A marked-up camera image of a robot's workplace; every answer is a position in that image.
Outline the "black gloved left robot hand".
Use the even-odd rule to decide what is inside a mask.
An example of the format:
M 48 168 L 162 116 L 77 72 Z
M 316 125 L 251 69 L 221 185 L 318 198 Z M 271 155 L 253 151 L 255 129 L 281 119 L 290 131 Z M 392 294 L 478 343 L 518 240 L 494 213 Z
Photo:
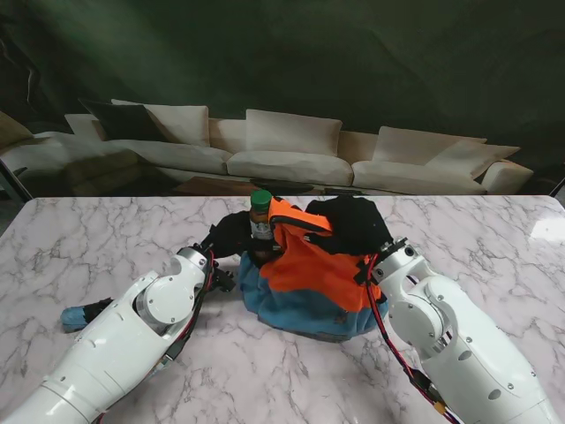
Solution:
M 250 215 L 245 210 L 226 215 L 218 224 L 212 225 L 200 246 L 204 250 L 211 250 L 219 259 L 234 254 L 243 257 L 246 254 L 258 268 L 282 255 L 273 240 L 252 237 Z

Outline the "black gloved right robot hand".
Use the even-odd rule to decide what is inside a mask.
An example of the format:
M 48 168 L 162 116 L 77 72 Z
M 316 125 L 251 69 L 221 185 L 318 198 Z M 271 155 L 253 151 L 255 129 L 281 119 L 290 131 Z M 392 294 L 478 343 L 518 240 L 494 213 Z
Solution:
M 366 198 L 340 195 L 326 201 L 311 201 L 306 212 L 327 218 L 329 236 L 306 236 L 311 244 L 329 254 L 377 254 L 383 246 L 394 242 L 375 203 Z

